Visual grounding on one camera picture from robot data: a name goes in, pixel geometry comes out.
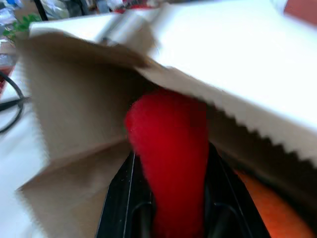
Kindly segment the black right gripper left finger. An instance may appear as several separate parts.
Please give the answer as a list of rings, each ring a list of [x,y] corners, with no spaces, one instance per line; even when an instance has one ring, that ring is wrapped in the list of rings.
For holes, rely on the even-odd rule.
[[[140,158],[131,152],[107,189],[96,238],[150,238],[154,213]]]

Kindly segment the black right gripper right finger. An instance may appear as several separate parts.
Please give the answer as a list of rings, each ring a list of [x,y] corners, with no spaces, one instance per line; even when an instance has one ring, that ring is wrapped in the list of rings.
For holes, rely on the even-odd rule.
[[[209,144],[205,179],[206,238],[269,238],[244,183]]]

